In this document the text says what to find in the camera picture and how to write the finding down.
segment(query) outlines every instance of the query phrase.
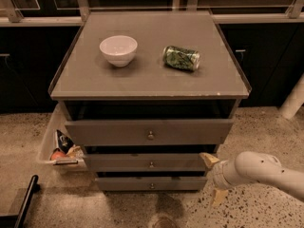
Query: speckled floor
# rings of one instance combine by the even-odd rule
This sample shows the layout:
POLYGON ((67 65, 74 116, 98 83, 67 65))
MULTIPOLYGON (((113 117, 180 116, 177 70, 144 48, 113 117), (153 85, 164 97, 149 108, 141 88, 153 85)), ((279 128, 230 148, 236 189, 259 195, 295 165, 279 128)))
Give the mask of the speckled floor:
MULTIPOLYGON (((0 214, 18 213, 30 177, 39 176, 25 227, 153 227, 159 217, 180 228, 304 227, 304 203, 261 184, 231 190, 210 205, 213 183, 200 192, 103 193, 87 172, 59 173, 37 162, 50 114, 0 115, 0 214)), ((240 108, 218 156, 244 150, 270 153, 284 166, 304 172, 304 109, 291 119, 275 107, 240 108)))

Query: gray tabletop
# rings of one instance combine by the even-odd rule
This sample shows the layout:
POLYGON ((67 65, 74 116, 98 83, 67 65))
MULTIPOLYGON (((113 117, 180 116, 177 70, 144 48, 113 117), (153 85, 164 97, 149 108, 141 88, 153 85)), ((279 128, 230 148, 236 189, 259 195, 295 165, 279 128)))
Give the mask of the gray tabletop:
POLYGON ((241 79, 208 12, 92 12, 54 87, 54 100, 121 98, 247 98, 241 79), (99 44, 113 35, 138 42, 135 59, 114 67, 99 44), (167 46, 195 49, 199 69, 181 71, 162 62, 167 46))

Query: white bin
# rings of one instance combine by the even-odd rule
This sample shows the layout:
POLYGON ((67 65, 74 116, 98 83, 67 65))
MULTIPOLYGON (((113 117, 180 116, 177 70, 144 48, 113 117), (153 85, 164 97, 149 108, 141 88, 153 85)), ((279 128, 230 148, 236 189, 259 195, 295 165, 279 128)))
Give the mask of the white bin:
POLYGON ((82 158, 66 157, 55 161, 50 159, 53 150, 56 148, 56 130, 58 129, 68 136, 65 122, 66 117, 62 113, 60 106, 57 104, 47 125, 44 138, 40 144, 37 161, 42 164, 54 165, 54 167, 56 166, 56 169, 59 171, 86 171, 87 168, 82 158))

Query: black cabinet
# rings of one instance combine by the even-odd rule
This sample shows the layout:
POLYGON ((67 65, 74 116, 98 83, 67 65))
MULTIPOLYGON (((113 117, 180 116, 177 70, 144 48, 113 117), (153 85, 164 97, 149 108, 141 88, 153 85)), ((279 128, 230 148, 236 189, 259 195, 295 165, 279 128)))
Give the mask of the black cabinet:
POLYGON ((48 86, 78 29, 0 28, 0 112, 53 110, 48 86))
POLYGON ((240 106, 280 106, 304 71, 304 24, 221 25, 252 92, 240 106))

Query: black metal bar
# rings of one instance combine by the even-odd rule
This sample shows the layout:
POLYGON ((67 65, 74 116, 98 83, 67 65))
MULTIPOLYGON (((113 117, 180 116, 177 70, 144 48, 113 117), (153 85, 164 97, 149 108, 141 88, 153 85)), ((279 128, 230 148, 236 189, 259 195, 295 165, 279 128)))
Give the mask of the black metal bar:
POLYGON ((19 216, 15 223, 15 228, 23 227, 23 222, 25 221, 32 195, 35 191, 37 191, 37 187, 39 187, 39 185, 37 184, 37 181, 38 181, 37 175, 34 175, 31 177, 31 180, 30 180, 30 183, 28 186, 28 191, 25 195, 25 198, 23 199, 23 203, 22 203, 20 211, 19 211, 19 216))

